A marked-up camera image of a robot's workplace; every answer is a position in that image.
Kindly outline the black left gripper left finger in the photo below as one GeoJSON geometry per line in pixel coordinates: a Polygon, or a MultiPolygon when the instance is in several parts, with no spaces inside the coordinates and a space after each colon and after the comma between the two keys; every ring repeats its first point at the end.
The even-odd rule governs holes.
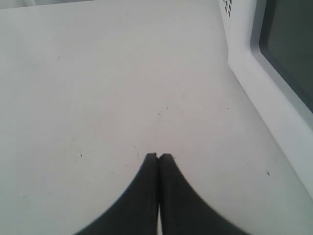
{"type": "Polygon", "coordinates": [[[148,153],[127,189],[79,235],[156,235],[159,207],[158,157],[148,153]]]}

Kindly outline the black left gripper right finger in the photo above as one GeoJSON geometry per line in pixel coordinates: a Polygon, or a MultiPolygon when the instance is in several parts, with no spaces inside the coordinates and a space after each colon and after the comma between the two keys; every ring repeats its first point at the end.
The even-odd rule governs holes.
{"type": "Polygon", "coordinates": [[[194,191],[171,154],[159,157],[159,205],[164,235],[245,235],[194,191]]]}

